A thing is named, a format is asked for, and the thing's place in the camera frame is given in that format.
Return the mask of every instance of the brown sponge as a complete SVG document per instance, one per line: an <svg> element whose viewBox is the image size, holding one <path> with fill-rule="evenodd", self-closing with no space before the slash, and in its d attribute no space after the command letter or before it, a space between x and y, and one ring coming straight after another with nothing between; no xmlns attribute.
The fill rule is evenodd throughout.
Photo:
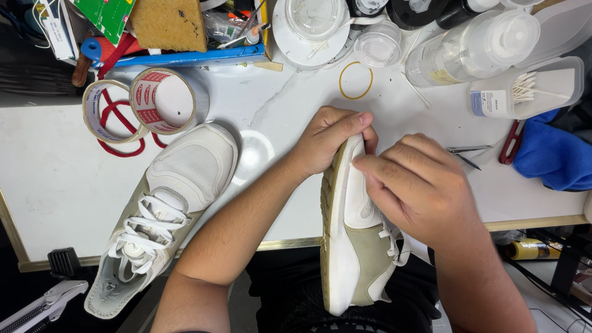
<svg viewBox="0 0 592 333"><path fill-rule="evenodd" d="M204 20L197 0L136 0L130 19L140 47L207 50Z"/></svg>

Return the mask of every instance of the hand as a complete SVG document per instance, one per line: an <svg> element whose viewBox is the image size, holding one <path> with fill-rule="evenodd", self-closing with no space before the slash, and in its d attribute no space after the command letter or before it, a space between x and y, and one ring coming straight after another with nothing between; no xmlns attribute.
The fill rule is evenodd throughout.
<svg viewBox="0 0 592 333"><path fill-rule="evenodd" d="M325 171L350 136L362 133L367 154L375 154L378 136L370 126L370 112L357 113L331 106L321 107L288 153L291 164L304 178Z"/></svg>
<svg viewBox="0 0 592 333"><path fill-rule="evenodd" d="M436 252L452 250L452 239L487 234L460 165L425 135L405 135L353 166L365 174L368 196L386 217Z"/></svg>

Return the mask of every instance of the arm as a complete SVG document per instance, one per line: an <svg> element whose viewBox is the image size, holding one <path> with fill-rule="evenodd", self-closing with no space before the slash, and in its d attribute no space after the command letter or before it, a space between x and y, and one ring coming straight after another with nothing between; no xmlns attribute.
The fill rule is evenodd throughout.
<svg viewBox="0 0 592 333"><path fill-rule="evenodd" d="M425 135L405 135L379 157L353 164L387 218L434 249L438 291L454 332L536 332L450 153Z"/></svg>
<svg viewBox="0 0 592 333"><path fill-rule="evenodd" d="M339 146L363 133L370 151L378 138L372 114L322 107L298 143L251 186L216 213L175 265L152 332L230 332L228 287L239 276L292 192L323 172Z"/></svg>

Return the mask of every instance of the blue cloth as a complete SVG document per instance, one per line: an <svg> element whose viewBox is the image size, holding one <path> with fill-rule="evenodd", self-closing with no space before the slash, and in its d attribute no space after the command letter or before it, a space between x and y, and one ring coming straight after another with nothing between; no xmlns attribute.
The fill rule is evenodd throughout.
<svg viewBox="0 0 592 333"><path fill-rule="evenodd" d="M557 191L592 188L592 145L546 123L559 109L526 120L514 169L526 178L540 177Z"/></svg>

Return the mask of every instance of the shoe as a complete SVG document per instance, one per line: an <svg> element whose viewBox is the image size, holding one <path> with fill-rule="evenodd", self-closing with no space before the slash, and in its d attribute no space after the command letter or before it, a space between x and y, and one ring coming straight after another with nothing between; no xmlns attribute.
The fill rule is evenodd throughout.
<svg viewBox="0 0 592 333"><path fill-rule="evenodd" d="M364 154L362 135L352 136L323 174L321 281L325 309L334 316L351 305L390 302L384 286L410 254L405 241L400 255L395 240L403 234L391 233L366 193L365 177L351 164Z"/></svg>
<svg viewBox="0 0 592 333"><path fill-rule="evenodd" d="M84 308L102 319L164 272L204 213L226 189L238 158L236 142L216 124L201 124L152 161L101 256Z"/></svg>

